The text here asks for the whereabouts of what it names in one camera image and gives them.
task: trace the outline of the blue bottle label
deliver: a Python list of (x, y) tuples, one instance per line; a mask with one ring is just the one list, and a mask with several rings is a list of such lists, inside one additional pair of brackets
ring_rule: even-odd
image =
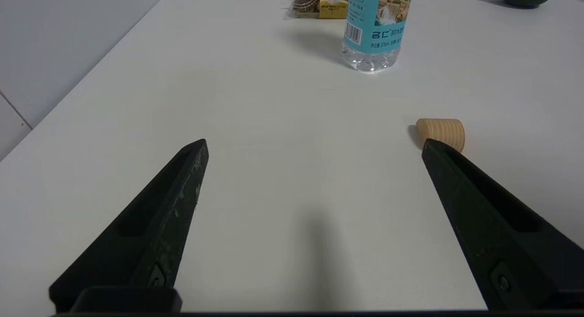
[(362, 53), (400, 47), (411, 0), (349, 0), (344, 42)]

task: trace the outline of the packaged snack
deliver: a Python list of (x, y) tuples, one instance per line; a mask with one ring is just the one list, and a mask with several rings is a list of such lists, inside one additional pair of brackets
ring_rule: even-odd
[(287, 15), (291, 18), (346, 18), (348, 0), (294, 0)]

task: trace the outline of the white wall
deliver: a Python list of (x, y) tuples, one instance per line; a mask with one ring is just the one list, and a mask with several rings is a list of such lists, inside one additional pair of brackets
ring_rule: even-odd
[(0, 91), (35, 127), (158, 1), (0, 0)]
[(31, 131), (0, 95), (0, 161)]

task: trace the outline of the grout line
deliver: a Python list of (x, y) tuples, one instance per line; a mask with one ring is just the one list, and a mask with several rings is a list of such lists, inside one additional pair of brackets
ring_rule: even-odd
[(4, 95), (2, 90), (0, 90), (0, 95), (2, 96), (2, 98), (4, 98), (4, 100), (8, 103), (8, 105), (10, 105), (10, 107), (12, 107), (12, 109), (14, 109), (15, 113), (21, 118), (22, 122), (24, 122), (29, 127), (29, 129), (32, 130), (33, 127), (29, 124), (29, 122), (27, 122), (27, 120), (22, 116), (22, 114), (18, 111), (18, 109), (16, 109), (16, 107), (14, 107), (14, 105), (12, 105), (12, 103), (8, 100), (8, 98), (6, 98), (6, 96)]

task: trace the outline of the screw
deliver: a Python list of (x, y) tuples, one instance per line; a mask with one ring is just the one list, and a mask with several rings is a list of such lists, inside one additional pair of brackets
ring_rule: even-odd
[(499, 276), (499, 287), (501, 288), (501, 290), (504, 290), (505, 292), (509, 292), (509, 281), (507, 281), (507, 278), (505, 278), (505, 276), (501, 275)]

